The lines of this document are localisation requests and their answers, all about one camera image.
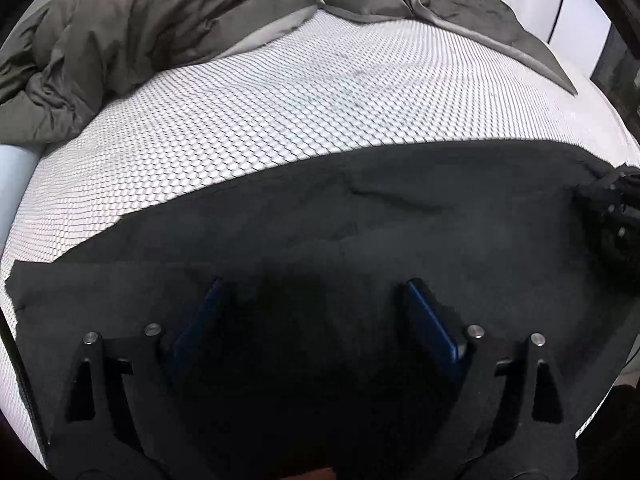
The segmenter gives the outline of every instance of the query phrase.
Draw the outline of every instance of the gray comforter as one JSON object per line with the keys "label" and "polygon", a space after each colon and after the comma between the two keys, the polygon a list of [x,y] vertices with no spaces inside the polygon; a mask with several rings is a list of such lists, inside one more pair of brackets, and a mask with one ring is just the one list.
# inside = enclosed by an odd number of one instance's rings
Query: gray comforter
{"label": "gray comforter", "polygon": [[0,143],[72,139],[110,96],[161,70],[256,48],[318,6],[363,23],[432,23],[576,93],[549,49],[501,0],[53,0],[0,50]]}

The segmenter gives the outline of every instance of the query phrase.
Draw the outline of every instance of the mattress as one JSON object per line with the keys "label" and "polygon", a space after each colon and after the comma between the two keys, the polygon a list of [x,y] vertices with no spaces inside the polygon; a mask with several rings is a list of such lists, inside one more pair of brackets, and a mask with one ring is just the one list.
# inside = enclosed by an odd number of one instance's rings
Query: mattress
{"label": "mattress", "polygon": [[[574,97],[507,56],[415,21],[361,25],[319,11],[258,50],[169,70],[51,146],[0,262],[50,262],[120,216],[265,168],[379,144],[546,139],[614,166],[640,148],[606,98],[562,64]],[[10,298],[0,306],[14,330]],[[39,456],[6,351],[0,408]]]}

